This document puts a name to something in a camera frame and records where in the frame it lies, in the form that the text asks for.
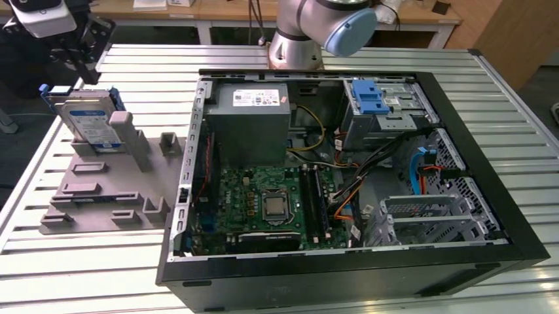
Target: white table leg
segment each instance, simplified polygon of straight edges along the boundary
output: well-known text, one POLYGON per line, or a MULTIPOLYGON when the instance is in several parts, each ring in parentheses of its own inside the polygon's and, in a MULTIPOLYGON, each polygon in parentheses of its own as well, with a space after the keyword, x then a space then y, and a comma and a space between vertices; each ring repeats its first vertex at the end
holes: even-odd
POLYGON ((201 44, 211 44, 211 21, 197 21, 197 28, 199 29, 201 44))
POLYGON ((443 49, 445 45, 447 44, 449 38, 451 37, 454 30, 454 24, 453 25, 441 25, 439 30, 437 31, 437 34, 434 35, 434 38, 429 44, 430 49, 443 49))

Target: green motherboard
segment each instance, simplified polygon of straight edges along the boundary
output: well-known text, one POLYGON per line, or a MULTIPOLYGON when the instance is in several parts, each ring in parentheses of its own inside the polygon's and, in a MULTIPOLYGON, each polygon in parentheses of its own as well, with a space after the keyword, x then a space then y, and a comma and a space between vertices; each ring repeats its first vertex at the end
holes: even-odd
MULTIPOLYGON (((297 167, 222 169, 217 229, 203 236, 206 254, 229 253, 223 235, 251 232, 298 232, 299 250, 346 247, 343 224, 331 226, 330 239, 317 243, 307 238, 299 171, 297 167)), ((335 191, 333 171, 326 167, 318 175, 329 195, 335 191)))

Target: metal frame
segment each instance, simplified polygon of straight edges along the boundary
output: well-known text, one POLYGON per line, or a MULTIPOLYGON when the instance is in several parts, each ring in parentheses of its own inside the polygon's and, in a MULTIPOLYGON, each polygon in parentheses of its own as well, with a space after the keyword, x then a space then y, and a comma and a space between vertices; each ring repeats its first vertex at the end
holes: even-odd
MULTIPOLYGON (((269 309, 266 313, 391 310, 406 314, 410 308, 421 313, 555 313, 559 150, 546 128, 530 122, 525 114, 530 109, 502 91, 501 86, 509 89, 507 83, 490 76, 495 70, 483 68, 466 50, 367 48, 355 57, 337 59, 326 54, 326 68, 435 74, 553 258, 534 268, 483 281, 451 298, 353 302, 269 309)), ((190 109, 183 104, 194 99, 198 70, 209 67, 265 69, 266 51, 254 46, 115 44, 99 65, 105 73, 101 85, 121 89, 127 108, 138 113, 135 123, 149 134, 162 130, 185 134, 189 126, 182 120, 189 119, 190 109)), ((163 230, 78 237, 44 237, 34 231, 46 210, 48 189, 60 183, 56 171, 70 163, 64 157, 71 153, 68 139, 67 128, 56 119, 0 213, 0 277, 11 279, 0 280, 0 304, 10 307, 3 310, 26 314, 183 313, 181 300, 154 284, 163 230)))

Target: ram slot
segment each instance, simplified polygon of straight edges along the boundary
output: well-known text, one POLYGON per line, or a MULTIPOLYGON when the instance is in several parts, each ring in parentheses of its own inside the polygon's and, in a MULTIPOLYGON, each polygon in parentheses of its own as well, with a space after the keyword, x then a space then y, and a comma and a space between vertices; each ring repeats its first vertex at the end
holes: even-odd
POLYGON ((299 184, 307 238, 309 241, 318 243, 321 239, 330 238, 330 226, 326 199, 317 169, 301 169, 299 184))

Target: power supply label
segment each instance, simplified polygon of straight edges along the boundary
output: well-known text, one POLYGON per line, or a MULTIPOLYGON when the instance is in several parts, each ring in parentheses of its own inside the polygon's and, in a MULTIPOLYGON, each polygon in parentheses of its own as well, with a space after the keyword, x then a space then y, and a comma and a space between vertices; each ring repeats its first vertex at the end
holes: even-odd
POLYGON ((234 107, 265 107, 281 105, 279 90, 237 90, 234 107))
POLYGON ((109 116, 103 110, 72 110, 70 117, 80 134, 98 152, 114 152, 122 140, 109 125, 109 116))

